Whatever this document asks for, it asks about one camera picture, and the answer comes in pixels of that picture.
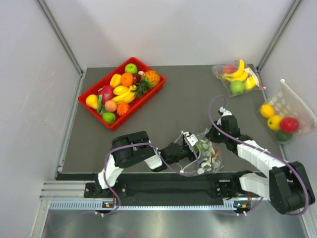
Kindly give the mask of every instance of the plastic bag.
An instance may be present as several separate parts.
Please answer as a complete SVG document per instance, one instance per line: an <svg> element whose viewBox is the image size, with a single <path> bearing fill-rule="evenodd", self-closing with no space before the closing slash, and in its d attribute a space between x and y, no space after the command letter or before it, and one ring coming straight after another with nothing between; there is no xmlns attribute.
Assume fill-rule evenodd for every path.
<svg viewBox="0 0 317 238"><path fill-rule="evenodd" d="M277 91L259 108L257 115L279 144L297 135L317 131L317 117L302 99L281 79Z"/></svg>
<svg viewBox="0 0 317 238"><path fill-rule="evenodd" d="M214 65L212 66L212 72L221 80L229 97L261 89L257 75L244 64L242 59L235 64Z"/></svg>
<svg viewBox="0 0 317 238"><path fill-rule="evenodd" d="M195 152L198 156L199 168L197 170L197 161L195 158L189 158L190 161L186 166L184 166L180 172L184 174L190 174L197 170L197 175L217 173L223 168L223 164L220 160L219 149L215 147L211 141L206 138L206 133L209 130L206 129L205 132L196 134L197 143L194 145ZM182 135L175 141L180 143L182 140Z"/></svg>

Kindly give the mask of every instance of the white wall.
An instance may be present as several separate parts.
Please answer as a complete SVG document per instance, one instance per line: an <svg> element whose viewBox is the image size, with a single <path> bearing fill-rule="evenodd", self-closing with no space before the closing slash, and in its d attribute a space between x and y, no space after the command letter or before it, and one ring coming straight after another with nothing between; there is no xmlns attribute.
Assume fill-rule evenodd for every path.
<svg viewBox="0 0 317 238"><path fill-rule="evenodd" d="M258 64L292 0L46 0L82 68Z"/></svg>
<svg viewBox="0 0 317 238"><path fill-rule="evenodd" d="M0 237L27 237L79 79L34 0L1 1Z"/></svg>
<svg viewBox="0 0 317 238"><path fill-rule="evenodd" d="M271 57L263 68L262 76L272 94L279 80L297 93L317 115L317 1L305 0ZM286 145L288 158L304 164L315 196L317 196L317 132L296 138Z"/></svg>

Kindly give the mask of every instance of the gray tabletop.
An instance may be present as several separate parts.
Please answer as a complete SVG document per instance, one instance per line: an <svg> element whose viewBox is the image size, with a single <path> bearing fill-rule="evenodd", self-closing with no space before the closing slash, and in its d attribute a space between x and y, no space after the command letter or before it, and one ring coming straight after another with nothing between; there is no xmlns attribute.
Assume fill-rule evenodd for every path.
<svg viewBox="0 0 317 238"><path fill-rule="evenodd" d="M201 133L211 127L208 106L213 97L227 95L220 80L215 78L210 65L153 66L166 77L163 89L116 131L103 126L89 111L78 105L63 173L98 173L104 166L111 141L121 135L145 130L158 148L167 146L178 138L180 132ZM83 82L82 92L110 73L114 68L89 68ZM270 152L281 155L279 146L271 138L256 115L264 102L261 91L228 99L226 108L237 118L242 134L252 137ZM223 101L215 103L212 116L219 118L218 109ZM219 145L224 164L221 171L256 170L248 162ZM147 165L139 163L124 172L151 172Z"/></svg>

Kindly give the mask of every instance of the toy fruit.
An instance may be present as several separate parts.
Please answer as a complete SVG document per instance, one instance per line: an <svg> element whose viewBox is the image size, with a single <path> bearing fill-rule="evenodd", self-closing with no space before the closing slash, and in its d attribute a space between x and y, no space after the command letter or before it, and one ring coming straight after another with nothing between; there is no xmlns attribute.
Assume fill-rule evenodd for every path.
<svg viewBox="0 0 317 238"><path fill-rule="evenodd" d="M124 72L125 73L137 73L138 72L138 68L135 64L133 63L129 63L125 66L124 68Z"/></svg>
<svg viewBox="0 0 317 238"><path fill-rule="evenodd" d="M154 88L159 84L160 75L155 70L149 70L141 77L141 81L135 90L136 96L143 96L148 90Z"/></svg>
<svg viewBox="0 0 317 238"><path fill-rule="evenodd" d="M223 77L224 77L224 78L236 78L236 77L241 76L241 75L243 74L243 72L244 72L244 66L245 66L244 61L241 59L241 60L239 61L238 70L235 71L234 73L230 73L230 74L226 74L226 73L225 73L225 74L223 75Z"/></svg>
<svg viewBox="0 0 317 238"><path fill-rule="evenodd" d="M270 118L271 116L275 115L275 111L271 105L264 104L260 107L260 114L264 118Z"/></svg>
<svg viewBox="0 0 317 238"><path fill-rule="evenodd" d="M117 110L117 103L114 100L109 100L105 103L105 110L107 112L113 113Z"/></svg>
<svg viewBox="0 0 317 238"><path fill-rule="evenodd" d="M299 122L295 118L283 118L279 126L285 133L294 133L299 128Z"/></svg>
<svg viewBox="0 0 317 238"><path fill-rule="evenodd" d="M230 91L233 94L242 94L244 92L244 83L241 81L234 81L230 84Z"/></svg>
<svg viewBox="0 0 317 238"><path fill-rule="evenodd" d="M121 83L122 85L124 86L131 86L133 84L134 80L133 80L133 75L130 74L130 73L124 73L122 76L121 76Z"/></svg>
<svg viewBox="0 0 317 238"><path fill-rule="evenodd" d="M129 87L129 90L126 93L116 96L112 100L115 101L117 104L131 103L135 99L136 88L137 86L133 84L132 86Z"/></svg>
<svg viewBox="0 0 317 238"><path fill-rule="evenodd" d="M230 83L232 83L234 81L244 82L244 80L246 80L248 76L249 76L249 73L247 71L244 71L239 77L235 77L235 78L225 77L224 79L228 80Z"/></svg>
<svg viewBox="0 0 317 238"><path fill-rule="evenodd" d="M113 124L115 121L115 114L113 113L104 113L102 117L103 120L109 125Z"/></svg>
<svg viewBox="0 0 317 238"><path fill-rule="evenodd" d="M228 64L225 67L223 67L222 72L226 73L226 74L231 74L234 73L236 71L236 66L234 66L233 64Z"/></svg>
<svg viewBox="0 0 317 238"><path fill-rule="evenodd" d="M116 88L121 84L121 75L120 74L115 74L112 76L111 81L110 81L110 86L112 88Z"/></svg>
<svg viewBox="0 0 317 238"><path fill-rule="evenodd" d="M86 104L88 107L91 107L95 110L98 108L98 97L95 94L91 94L86 98Z"/></svg>
<svg viewBox="0 0 317 238"><path fill-rule="evenodd" d="M244 81L244 87L246 91L251 91L256 86L256 81L253 77L248 77L246 81Z"/></svg>
<svg viewBox="0 0 317 238"><path fill-rule="evenodd" d="M121 86L116 87L113 90L113 93L114 93L114 95L118 96L118 95L122 95L122 94L126 93L128 90L129 90L128 87L121 85Z"/></svg>
<svg viewBox="0 0 317 238"><path fill-rule="evenodd" d="M117 114L121 117L130 110L130 106L127 103L120 103L117 107Z"/></svg>
<svg viewBox="0 0 317 238"><path fill-rule="evenodd" d="M141 75L138 73L133 74L134 83L139 83L141 81Z"/></svg>
<svg viewBox="0 0 317 238"><path fill-rule="evenodd" d="M106 103L106 101L111 100L115 95L113 94L113 88L110 85L106 85L98 90L98 96L102 96L102 105Z"/></svg>
<svg viewBox="0 0 317 238"><path fill-rule="evenodd" d="M268 120L267 120L267 126L271 129L271 130L280 130L280 122L282 121L283 117L280 115L274 115L271 116Z"/></svg>
<svg viewBox="0 0 317 238"><path fill-rule="evenodd" d="M291 133L285 133L284 131L279 130L276 135L276 140L280 142L286 142L293 138L293 134Z"/></svg>

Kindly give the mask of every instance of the red plastic tray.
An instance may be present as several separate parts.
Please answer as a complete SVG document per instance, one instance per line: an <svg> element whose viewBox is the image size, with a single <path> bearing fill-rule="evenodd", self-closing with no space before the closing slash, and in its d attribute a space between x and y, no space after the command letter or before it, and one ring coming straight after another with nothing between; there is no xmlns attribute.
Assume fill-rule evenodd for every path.
<svg viewBox="0 0 317 238"><path fill-rule="evenodd" d="M151 69L150 67L148 67L147 65L145 65L144 63L139 61L137 58L132 57L78 97L78 101L88 111L90 111L90 113L92 115L94 115L102 124L104 124L110 130L117 130L126 120L128 120L133 114L135 114L148 100L150 100L156 93L158 93L163 88L163 84L166 82L165 77L160 75L160 82L155 88L151 89L151 91L148 92L147 94L145 94L142 98L136 98L131 103L129 103L129 105L131 106L131 109L122 117L119 117L118 114L115 113L115 118L116 118L115 122L112 125L108 125L102 119L102 116L96 112L96 110L94 110L86 105L85 101L89 95L91 95L91 94L97 95L98 89L102 88L105 85L109 85L110 80L114 74L116 74L116 73L123 74L124 68L128 63L135 64L138 68L138 71L141 70L141 71L146 72L146 71Z"/></svg>

